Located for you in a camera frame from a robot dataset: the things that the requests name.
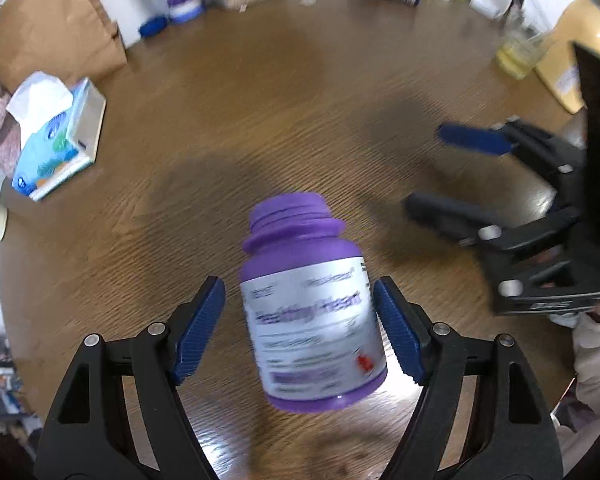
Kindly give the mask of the glass with yellow liquid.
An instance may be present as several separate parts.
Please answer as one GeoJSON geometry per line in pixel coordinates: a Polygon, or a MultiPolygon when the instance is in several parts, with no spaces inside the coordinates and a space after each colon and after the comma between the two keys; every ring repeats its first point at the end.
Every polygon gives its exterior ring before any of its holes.
{"type": "Polygon", "coordinates": [[[516,80],[526,78],[550,46],[550,32],[516,27],[506,30],[495,53],[496,65],[516,80]]]}

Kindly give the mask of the blue bottle cap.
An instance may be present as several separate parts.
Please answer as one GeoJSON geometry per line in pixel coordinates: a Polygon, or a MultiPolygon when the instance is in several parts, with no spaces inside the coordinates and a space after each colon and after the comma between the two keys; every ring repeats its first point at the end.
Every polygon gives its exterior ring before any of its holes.
{"type": "Polygon", "coordinates": [[[169,19],[165,15],[156,15],[140,25],[138,34],[142,39],[155,37],[165,30],[168,25],[169,19]]]}

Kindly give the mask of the purple supplement bottle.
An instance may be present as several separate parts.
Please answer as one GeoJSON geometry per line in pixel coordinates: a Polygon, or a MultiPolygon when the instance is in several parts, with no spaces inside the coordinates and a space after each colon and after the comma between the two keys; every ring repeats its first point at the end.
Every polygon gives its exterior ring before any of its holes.
{"type": "Polygon", "coordinates": [[[387,377],[365,260],[345,228],[317,193],[250,211],[240,292],[263,391],[280,410],[341,410],[387,377]]]}

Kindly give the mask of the blue tissue box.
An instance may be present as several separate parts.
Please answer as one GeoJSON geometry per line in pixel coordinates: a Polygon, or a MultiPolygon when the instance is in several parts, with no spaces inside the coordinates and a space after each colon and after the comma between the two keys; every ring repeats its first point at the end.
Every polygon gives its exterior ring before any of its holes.
{"type": "Polygon", "coordinates": [[[20,127],[12,188],[38,202],[94,164],[106,105],[88,78],[71,88],[43,72],[23,81],[7,105],[20,127]]]}

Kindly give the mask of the brown paper bag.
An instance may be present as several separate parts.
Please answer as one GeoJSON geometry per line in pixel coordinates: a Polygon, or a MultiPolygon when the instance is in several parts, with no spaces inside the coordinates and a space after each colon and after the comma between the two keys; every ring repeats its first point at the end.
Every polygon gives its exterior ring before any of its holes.
{"type": "Polygon", "coordinates": [[[6,0],[0,7],[0,81],[10,92],[35,72],[75,84],[125,63],[118,25],[100,0],[6,0]]]}

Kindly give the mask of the yellow thermos jug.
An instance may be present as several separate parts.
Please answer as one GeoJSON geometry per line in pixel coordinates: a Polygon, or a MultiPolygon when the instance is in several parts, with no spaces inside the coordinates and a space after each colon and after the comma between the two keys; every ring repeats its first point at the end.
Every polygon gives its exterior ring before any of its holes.
{"type": "Polygon", "coordinates": [[[550,34],[550,46],[534,71],[557,102],[570,114],[584,105],[573,45],[600,54],[600,2],[574,0],[550,34]]]}

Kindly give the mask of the small purple-lid jar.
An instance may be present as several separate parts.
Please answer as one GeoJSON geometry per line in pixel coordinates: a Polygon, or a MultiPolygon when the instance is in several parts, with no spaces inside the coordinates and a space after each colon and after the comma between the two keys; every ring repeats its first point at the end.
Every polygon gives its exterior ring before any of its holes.
{"type": "Polygon", "coordinates": [[[204,13],[204,0],[168,0],[168,9],[172,23],[186,23],[204,13]]]}

